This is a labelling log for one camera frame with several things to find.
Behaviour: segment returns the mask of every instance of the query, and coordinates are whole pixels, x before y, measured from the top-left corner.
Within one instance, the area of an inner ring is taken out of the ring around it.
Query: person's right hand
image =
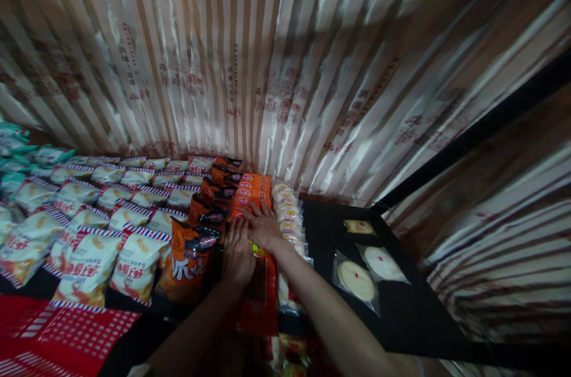
[[[274,211],[272,211],[263,200],[261,201],[261,210],[253,201],[248,200],[248,202],[252,208],[251,212],[243,207],[239,209],[252,225],[250,240],[259,247],[274,253],[275,248],[278,247],[280,241],[283,240],[278,221],[275,219]]]

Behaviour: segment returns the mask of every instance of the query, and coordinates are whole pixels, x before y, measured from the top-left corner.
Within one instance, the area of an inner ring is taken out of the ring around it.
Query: orange snack bag
[[[220,230],[172,219],[171,260],[155,291],[175,303],[194,305],[200,294],[206,264],[220,238]]]

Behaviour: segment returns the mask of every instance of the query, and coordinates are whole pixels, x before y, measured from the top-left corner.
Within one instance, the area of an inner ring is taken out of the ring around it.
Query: white snack bag
[[[105,306],[105,288],[121,248],[121,231],[80,227],[79,243],[50,304],[97,311]]]
[[[99,163],[95,166],[91,180],[97,183],[116,184],[126,170],[124,166],[117,166],[111,163]]]
[[[200,191],[198,186],[178,186],[175,184],[165,184],[166,191],[170,192],[167,204],[180,211],[188,211],[192,196]]]
[[[164,188],[165,184],[178,184],[183,178],[184,172],[160,172],[153,178],[154,188]]]
[[[133,191],[119,184],[107,184],[101,188],[101,195],[97,200],[97,207],[105,212],[112,212],[115,202],[119,199],[128,200],[133,197]]]
[[[214,160],[212,157],[190,156],[189,167],[186,170],[193,173],[208,172],[212,168]]]
[[[14,197],[14,201],[28,214],[44,203],[53,203],[59,187],[42,181],[37,177],[28,177]]]
[[[69,222],[53,206],[39,207],[36,213],[10,232],[0,250],[0,274],[15,288],[27,284]]]
[[[361,258],[367,264],[373,279],[380,281],[395,281],[411,284],[400,269],[397,262],[383,247],[365,246],[355,243],[361,254]]]
[[[69,178],[87,181],[95,169],[91,166],[61,164],[54,167],[50,182],[56,185],[63,184]]]
[[[370,273],[349,260],[338,250],[333,258],[333,284],[343,291],[358,298],[381,317],[379,306],[379,292],[377,284],[373,282]]]
[[[140,157],[140,156],[139,157],[130,157],[128,159],[121,160],[121,162],[119,164],[121,166],[129,166],[129,167],[140,168],[140,167],[143,167],[145,160],[147,160],[147,157]]]
[[[109,222],[109,229],[122,230],[126,223],[134,227],[142,227],[149,221],[153,212],[151,209],[141,208],[126,200],[117,200]]]
[[[135,191],[137,192],[130,200],[135,205],[139,205],[143,208],[150,208],[152,205],[161,205],[167,201],[169,195],[168,191],[147,186],[138,187]]]
[[[185,172],[188,167],[188,160],[170,160],[165,172]]]
[[[153,169],[155,171],[164,170],[170,160],[170,157],[165,157],[162,159],[147,159],[145,160],[143,167],[145,169]]]
[[[70,260],[71,252],[77,246],[77,233],[80,227],[106,228],[109,221],[110,217],[105,212],[83,205],[52,246],[43,267],[60,278]]]
[[[128,169],[121,178],[121,184],[129,188],[149,185],[154,175],[153,169]]]
[[[68,218],[73,218],[82,205],[97,202],[101,190],[93,185],[71,178],[64,182],[55,195],[54,207]]]
[[[153,279],[161,250],[170,244],[171,235],[132,225],[123,229],[119,259],[110,287],[133,300],[150,306]]]

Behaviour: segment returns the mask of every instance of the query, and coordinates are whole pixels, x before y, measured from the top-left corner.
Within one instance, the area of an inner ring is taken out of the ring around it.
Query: satin curtain
[[[569,0],[0,0],[0,108],[364,206],[556,57]]]

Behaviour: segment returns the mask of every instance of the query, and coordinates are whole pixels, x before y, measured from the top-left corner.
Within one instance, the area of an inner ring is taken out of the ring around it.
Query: teal snack bag
[[[14,123],[8,121],[0,122],[0,137],[23,136],[28,137],[30,131]]]
[[[72,158],[75,153],[75,150],[53,148],[50,144],[47,144],[37,152],[36,163],[43,166],[64,163]]]
[[[28,140],[21,136],[0,137],[0,156],[10,157],[34,151],[37,145],[28,145]]]

